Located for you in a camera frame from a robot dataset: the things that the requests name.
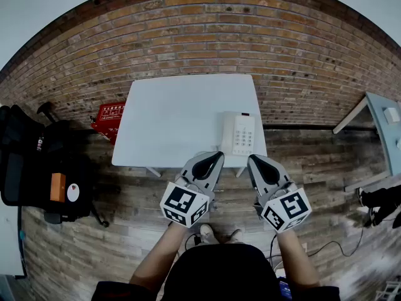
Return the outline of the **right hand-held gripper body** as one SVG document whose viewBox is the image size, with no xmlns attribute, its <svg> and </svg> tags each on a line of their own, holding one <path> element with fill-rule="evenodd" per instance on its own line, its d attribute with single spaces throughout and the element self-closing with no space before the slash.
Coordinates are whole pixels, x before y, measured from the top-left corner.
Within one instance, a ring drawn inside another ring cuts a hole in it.
<svg viewBox="0 0 401 301">
<path fill-rule="evenodd" d="M 274 193 L 265 193 L 256 198 L 254 209 L 258 216 L 283 233 L 301 224 L 312 212 L 305 190 L 288 182 Z"/>
</svg>

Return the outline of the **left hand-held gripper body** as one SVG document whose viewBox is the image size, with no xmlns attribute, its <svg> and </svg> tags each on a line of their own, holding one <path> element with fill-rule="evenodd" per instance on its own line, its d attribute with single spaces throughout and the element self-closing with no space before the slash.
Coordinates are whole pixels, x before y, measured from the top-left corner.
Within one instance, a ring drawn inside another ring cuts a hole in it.
<svg viewBox="0 0 401 301">
<path fill-rule="evenodd" d="M 192 227 L 209 211 L 216 184 L 217 179 L 184 176 L 169 182 L 160 202 L 163 216 L 186 228 Z"/>
</svg>

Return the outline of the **person's right forearm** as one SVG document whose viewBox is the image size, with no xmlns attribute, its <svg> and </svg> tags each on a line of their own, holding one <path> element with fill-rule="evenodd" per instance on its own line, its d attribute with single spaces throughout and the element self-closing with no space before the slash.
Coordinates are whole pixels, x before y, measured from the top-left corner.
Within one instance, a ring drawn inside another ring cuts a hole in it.
<svg viewBox="0 0 401 301">
<path fill-rule="evenodd" d="M 287 230 L 277 234 L 286 278 L 292 292 L 320 286 L 318 272 L 306 254 L 296 233 Z"/>
</svg>

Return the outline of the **person's left forearm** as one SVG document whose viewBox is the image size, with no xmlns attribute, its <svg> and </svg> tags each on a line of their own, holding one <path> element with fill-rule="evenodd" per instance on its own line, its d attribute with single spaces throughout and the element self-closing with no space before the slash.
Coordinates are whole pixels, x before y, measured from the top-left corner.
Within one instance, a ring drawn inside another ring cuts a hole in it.
<svg viewBox="0 0 401 301">
<path fill-rule="evenodd" d="M 162 287 L 182 244 L 187 228 L 172 223 L 134 271 L 130 284 L 157 294 Z"/>
</svg>

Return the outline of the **white telephone base with keypad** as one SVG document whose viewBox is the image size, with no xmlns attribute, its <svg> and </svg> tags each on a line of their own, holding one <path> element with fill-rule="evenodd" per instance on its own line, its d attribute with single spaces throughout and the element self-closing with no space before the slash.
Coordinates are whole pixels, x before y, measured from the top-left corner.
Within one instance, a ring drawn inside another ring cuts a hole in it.
<svg viewBox="0 0 401 301">
<path fill-rule="evenodd" d="M 230 156 L 249 156 L 253 153 L 255 117 L 248 113 L 235 113 L 234 137 Z"/>
</svg>

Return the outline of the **person's left white shoe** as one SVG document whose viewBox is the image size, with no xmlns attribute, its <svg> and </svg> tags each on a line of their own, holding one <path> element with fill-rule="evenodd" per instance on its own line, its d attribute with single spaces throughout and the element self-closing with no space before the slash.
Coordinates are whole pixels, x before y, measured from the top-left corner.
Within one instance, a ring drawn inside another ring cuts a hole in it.
<svg viewBox="0 0 401 301">
<path fill-rule="evenodd" d="M 213 229 L 208 224 L 201 225 L 200 239 L 203 245 L 216 245 L 220 243 L 215 237 Z"/>
</svg>

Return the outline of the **person's white shoe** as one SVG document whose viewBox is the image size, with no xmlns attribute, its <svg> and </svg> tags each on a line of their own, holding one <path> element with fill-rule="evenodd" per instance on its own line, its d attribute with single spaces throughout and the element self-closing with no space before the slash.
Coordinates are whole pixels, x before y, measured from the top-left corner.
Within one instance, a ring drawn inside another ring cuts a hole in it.
<svg viewBox="0 0 401 301">
<path fill-rule="evenodd" d="M 203 245 L 216 245 L 220 243 L 215 237 L 213 229 L 208 224 L 201 225 L 200 239 Z"/>
<path fill-rule="evenodd" d="M 225 244 L 242 244 L 243 243 L 243 231 L 240 229 L 235 230 Z"/>
</svg>

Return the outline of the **white square table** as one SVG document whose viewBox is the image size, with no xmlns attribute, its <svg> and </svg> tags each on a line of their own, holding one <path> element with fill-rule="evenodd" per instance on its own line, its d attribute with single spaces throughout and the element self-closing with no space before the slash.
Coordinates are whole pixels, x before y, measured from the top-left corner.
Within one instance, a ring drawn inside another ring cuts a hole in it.
<svg viewBox="0 0 401 301">
<path fill-rule="evenodd" d="M 201 152 L 219 150 L 226 112 L 255 118 L 254 151 L 265 156 L 266 141 L 251 75 L 135 80 L 123 110 L 112 164 L 181 168 Z"/>
</svg>

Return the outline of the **person's right white shoe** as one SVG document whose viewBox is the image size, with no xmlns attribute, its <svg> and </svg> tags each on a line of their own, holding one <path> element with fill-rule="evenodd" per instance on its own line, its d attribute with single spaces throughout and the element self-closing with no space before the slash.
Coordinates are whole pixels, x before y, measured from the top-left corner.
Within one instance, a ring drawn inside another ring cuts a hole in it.
<svg viewBox="0 0 401 301">
<path fill-rule="evenodd" d="M 243 243 L 243 231 L 240 229 L 235 230 L 225 244 L 242 244 Z"/>
</svg>

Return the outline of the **blue device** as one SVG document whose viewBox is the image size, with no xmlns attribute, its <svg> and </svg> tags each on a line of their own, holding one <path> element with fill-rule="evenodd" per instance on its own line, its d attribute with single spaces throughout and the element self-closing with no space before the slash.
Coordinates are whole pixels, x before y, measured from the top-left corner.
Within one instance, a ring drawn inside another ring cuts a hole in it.
<svg viewBox="0 0 401 301">
<path fill-rule="evenodd" d="M 279 280 L 279 288 L 281 296 L 285 301 L 292 301 L 291 290 L 287 282 Z"/>
</svg>

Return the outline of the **person's dark shirt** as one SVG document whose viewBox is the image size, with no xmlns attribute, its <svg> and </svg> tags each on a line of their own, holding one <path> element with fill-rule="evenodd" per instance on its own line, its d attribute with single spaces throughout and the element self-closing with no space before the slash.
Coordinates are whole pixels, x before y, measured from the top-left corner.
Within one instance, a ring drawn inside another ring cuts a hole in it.
<svg viewBox="0 0 401 301">
<path fill-rule="evenodd" d="M 340 301 L 338 287 L 291 287 L 281 294 L 279 279 L 263 253 L 247 244 L 204 245 L 175 262 L 161 301 Z"/>
</svg>

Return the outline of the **red fire equipment box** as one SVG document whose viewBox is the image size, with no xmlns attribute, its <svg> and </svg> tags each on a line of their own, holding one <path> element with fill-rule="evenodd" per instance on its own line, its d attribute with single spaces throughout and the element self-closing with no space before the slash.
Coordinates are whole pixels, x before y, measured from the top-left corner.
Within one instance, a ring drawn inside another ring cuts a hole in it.
<svg viewBox="0 0 401 301">
<path fill-rule="evenodd" d="M 91 127 L 112 145 L 115 145 L 117 139 L 124 107 L 125 102 L 102 104 L 96 118 L 91 118 Z"/>
</svg>

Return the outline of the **white round badge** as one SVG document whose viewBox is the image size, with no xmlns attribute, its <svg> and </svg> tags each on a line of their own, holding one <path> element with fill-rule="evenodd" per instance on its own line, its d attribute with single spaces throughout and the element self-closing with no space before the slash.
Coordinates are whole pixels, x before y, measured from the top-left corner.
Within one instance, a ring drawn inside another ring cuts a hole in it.
<svg viewBox="0 0 401 301">
<path fill-rule="evenodd" d="M 77 203 L 81 200 L 81 190 L 79 185 L 72 183 L 66 190 L 66 198 L 69 203 Z"/>
</svg>

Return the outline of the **grey table with white legs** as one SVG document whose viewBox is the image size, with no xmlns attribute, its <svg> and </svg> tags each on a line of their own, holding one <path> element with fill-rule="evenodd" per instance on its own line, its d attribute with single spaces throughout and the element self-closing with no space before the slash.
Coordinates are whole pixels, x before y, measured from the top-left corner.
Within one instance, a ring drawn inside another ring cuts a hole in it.
<svg viewBox="0 0 401 301">
<path fill-rule="evenodd" d="M 401 116 L 401 106 L 398 102 L 367 92 L 360 103 L 333 129 L 333 133 L 337 134 L 344 129 L 365 107 L 369 108 L 376 126 L 382 144 L 386 169 L 380 174 L 346 186 L 344 188 L 346 192 L 356 190 L 360 187 L 367 187 L 401 174 L 401 122 L 389 125 L 383 114 L 384 108 L 395 107 Z"/>
</svg>

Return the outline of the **orange box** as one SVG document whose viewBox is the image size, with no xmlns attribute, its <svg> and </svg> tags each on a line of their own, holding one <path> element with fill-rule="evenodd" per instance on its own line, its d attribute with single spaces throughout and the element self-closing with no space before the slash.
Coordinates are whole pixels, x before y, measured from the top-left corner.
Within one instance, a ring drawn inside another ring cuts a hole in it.
<svg viewBox="0 0 401 301">
<path fill-rule="evenodd" d="M 52 173 L 50 200 L 65 202 L 66 176 L 62 173 Z"/>
</svg>

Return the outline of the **white box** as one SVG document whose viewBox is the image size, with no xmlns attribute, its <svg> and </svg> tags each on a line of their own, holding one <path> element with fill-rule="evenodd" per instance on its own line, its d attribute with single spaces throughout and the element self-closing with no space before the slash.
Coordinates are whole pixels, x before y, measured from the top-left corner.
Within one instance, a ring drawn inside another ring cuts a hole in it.
<svg viewBox="0 0 401 301">
<path fill-rule="evenodd" d="M 383 114 L 389 125 L 394 125 L 401 122 L 401 116 L 395 107 L 386 107 L 383 109 Z"/>
</svg>

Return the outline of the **black office chair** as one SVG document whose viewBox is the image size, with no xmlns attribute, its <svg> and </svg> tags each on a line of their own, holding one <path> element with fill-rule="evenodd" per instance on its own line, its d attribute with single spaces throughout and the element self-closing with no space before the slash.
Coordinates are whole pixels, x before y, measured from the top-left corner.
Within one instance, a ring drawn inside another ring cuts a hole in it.
<svg viewBox="0 0 401 301">
<path fill-rule="evenodd" d="M 66 176 L 64 203 L 50 200 L 52 173 Z M 93 204 L 94 176 L 90 158 L 73 148 L 69 121 L 52 121 L 45 126 L 18 105 L 0 107 L 0 197 L 5 205 L 42 209 L 50 224 L 94 215 L 107 228 L 109 223 L 100 219 Z M 77 203 L 66 198 L 72 183 L 81 190 Z"/>
</svg>

